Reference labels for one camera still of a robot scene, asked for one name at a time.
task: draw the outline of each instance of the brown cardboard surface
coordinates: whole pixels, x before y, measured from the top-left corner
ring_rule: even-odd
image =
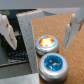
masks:
[[[71,45],[63,48],[63,37],[66,24],[70,22],[72,13],[60,14],[32,19],[34,41],[42,35],[53,35],[59,41],[59,54],[63,55],[69,65],[65,84],[84,84],[84,25],[75,35]]]

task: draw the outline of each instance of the brown surface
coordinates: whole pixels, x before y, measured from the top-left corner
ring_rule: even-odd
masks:
[[[66,24],[72,13],[46,16],[32,19],[34,41],[42,35],[50,34],[59,41],[59,54],[63,55],[69,65],[66,84],[84,84],[84,25],[75,35],[68,49],[63,48],[63,37]]]

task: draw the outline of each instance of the can lid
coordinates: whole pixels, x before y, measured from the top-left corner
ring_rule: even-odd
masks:
[[[44,59],[44,66],[51,71],[58,71],[63,66],[62,58],[57,55],[48,55]]]

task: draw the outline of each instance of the robotic arm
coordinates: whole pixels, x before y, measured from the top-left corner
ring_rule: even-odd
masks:
[[[17,48],[17,40],[14,36],[13,28],[9,24],[9,21],[7,19],[6,15],[0,14],[0,34],[4,36],[8,44],[16,50]]]
[[[67,49],[75,34],[81,29],[84,19],[84,8],[80,8],[76,14],[72,14],[69,24],[66,24],[63,46]]]

